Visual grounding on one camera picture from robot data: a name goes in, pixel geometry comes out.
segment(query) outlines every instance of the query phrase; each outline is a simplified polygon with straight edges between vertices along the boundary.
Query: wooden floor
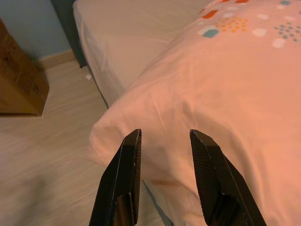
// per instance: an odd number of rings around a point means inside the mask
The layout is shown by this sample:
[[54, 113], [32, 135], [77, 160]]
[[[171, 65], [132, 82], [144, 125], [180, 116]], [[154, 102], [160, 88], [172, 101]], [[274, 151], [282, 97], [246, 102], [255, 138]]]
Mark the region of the wooden floor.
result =
[[[0, 118], [1, 226], [88, 225], [104, 168], [85, 156], [91, 127], [106, 111], [88, 74], [76, 62], [50, 68], [43, 116]], [[145, 210], [149, 201], [141, 198], [139, 225], [160, 224]]]

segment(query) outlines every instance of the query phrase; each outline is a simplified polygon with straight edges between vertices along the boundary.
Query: bed frame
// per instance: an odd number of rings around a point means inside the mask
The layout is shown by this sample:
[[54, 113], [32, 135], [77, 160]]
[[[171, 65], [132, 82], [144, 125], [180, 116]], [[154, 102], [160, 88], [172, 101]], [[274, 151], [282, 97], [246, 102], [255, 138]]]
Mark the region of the bed frame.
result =
[[73, 4], [76, 0], [51, 0], [56, 14], [61, 22], [72, 51], [80, 67], [87, 65], [85, 55], [82, 51], [79, 34], [73, 15]]

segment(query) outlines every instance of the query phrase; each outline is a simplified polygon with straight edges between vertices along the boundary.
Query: light blue wall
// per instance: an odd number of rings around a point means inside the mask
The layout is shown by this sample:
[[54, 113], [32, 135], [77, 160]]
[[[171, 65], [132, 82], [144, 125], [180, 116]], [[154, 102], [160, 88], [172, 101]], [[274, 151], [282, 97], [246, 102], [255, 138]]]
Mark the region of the light blue wall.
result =
[[50, 0], [0, 0], [0, 17], [32, 59], [70, 48]]

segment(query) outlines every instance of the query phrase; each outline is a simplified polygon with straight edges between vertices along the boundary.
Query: bed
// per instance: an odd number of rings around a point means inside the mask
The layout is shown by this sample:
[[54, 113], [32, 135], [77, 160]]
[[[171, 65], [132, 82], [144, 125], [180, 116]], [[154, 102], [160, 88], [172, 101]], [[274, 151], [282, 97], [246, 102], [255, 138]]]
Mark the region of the bed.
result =
[[298, 225], [301, 2], [215, 0], [198, 11], [111, 98], [89, 156], [108, 165], [141, 129], [142, 178], [156, 203], [174, 225], [204, 226], [189, 141], [197, 129], [244, 176], [267, 225]]
[[77, 0], [87, 62], [109, 106], [209, 0]]

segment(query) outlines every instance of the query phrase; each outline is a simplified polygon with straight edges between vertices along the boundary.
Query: pink bedsheet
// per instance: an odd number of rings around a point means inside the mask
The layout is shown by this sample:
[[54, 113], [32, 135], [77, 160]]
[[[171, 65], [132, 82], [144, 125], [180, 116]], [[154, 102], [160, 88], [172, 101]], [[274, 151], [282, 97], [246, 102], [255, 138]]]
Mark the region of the pink bedsheet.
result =
[[267, 225], [300, 225], [300, 65], [301, 1], [214, 1], [94, 125], [89, 155], [107, 165], [142, 129], [142, 177], [157, 202], [175, 225], [204, 226], [198, 129], [244, 176]]

